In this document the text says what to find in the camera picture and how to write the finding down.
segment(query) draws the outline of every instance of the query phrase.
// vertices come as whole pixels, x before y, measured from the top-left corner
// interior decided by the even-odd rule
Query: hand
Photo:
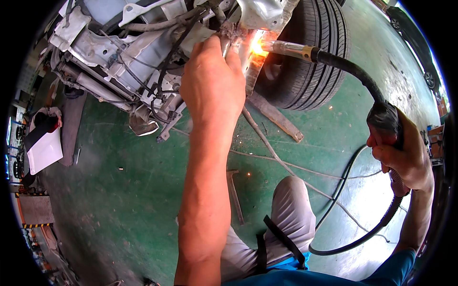
[[[404,135],[402,151],[388,145],[377,145],[372,136],[367,139],[367,145],[372,147],[374,158],[382,162],[383,173],[394,169],[407,187],[430,190],[434,187],[434,178],[423,139],[417,126],[399,109],[398,115]]]
[[[196,43],[181,83],[180,95],[194,129],[218,125],[232,135],[245,103],[245,77],[238,49],[231,47],[224,59],[217,35]]]

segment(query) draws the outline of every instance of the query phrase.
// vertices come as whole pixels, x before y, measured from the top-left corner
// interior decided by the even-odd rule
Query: blue shirt
[[[273,269],[266,274],[226,282],[223,286],[303,286],[305,283],[307,286],[399,286],[414,266],[414,262],[415,251],[408,248],[390,256],[371,276],[361,281],[351,281],[308,270]]]

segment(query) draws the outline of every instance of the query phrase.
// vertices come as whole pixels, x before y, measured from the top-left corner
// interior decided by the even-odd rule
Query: gray pants
[[[315,236],[315,215],[312,212],[307,187],[297,177],[288,176],[275,188],[270,218],[304,253]],[[267,229],[264,234],[267,266],[275,265],[292,253]],[[254,273],[256,250],[249,248],[229,229],[226,246],[221,254],[221,281],[242,279]]]

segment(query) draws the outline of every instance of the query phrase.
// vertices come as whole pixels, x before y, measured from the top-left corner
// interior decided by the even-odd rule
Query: concrete floor
[[[362,66],[388,100],[419,128],[439,124],[436,103],[421,69],[388,19],[368,0],[348,0],[343,12],[352,38],[351,60]],[[340,176],[352,154],[366,142],[369,131],[365,118],[372,104],[368,91],[347,75],[326,106],[309,112],[282,111],[305,135],[299,144],[278,132],[279,128],[265,117],[250,111],[258,124],[265,125],[268,139],[283,160]],[[189,132],[189,119],[185,111],[176,127]],[[99,286],[123,279],[127,285],[141,285],[145,276],[163,286],[172,285],[178,258],[175,217],[183,189],[188,138],[176,131],[160,144],[154,135],[136,137],[128,127],[126,113],[88,97],[78,133],[77,146],[80,144],[78,165],[62,167],[55,163],[40,173],[40,179],[51,196],[63,252],[82,283]],[[269,155],[243,117],[237,124],[232,149]],[[232,225],[249,246],[256,248],[255,234],[266,228],[262,219],[270,214],[273,190],[288,173],[276,162],[233,153],[229,154],[228,168],[240,172],[234,176],[234,183],[245,218],[245,225],[239,226],[233,211]],[[380,164],[367,149],[350,175],[367,175],[379,169]],[[294,171],[329,195],[338,183]],[[309,196],[318,222],[328,200],[311,189]],[[370,229],[379,222],[392,197],[388,175],[378,174],[350,180],[340,201]],[[405,212],[399,210],[381,234],[397,242],[404,216]],[[332,249],[363,234],[336,207],[312,245],[315,249]],[[370,275],[394,246],[382,237],[374,237],[343,254],[312,255],[309,266],[312,271],[359,280]]]

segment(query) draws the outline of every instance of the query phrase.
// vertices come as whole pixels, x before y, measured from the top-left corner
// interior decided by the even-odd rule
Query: welding flame
[[[257,54],[257,55],[260,55],[260,56],[263,56],[263,57],[267,57],[269,52],[266,52],[261,48],[261,39],[262,39],[262,34],[263,33],[264,33],[263,30],[257,30],[256,31],[256,34],[255,34],[255,36],[253,38],[253,41],[251,42],[251,51],[254,54]]]

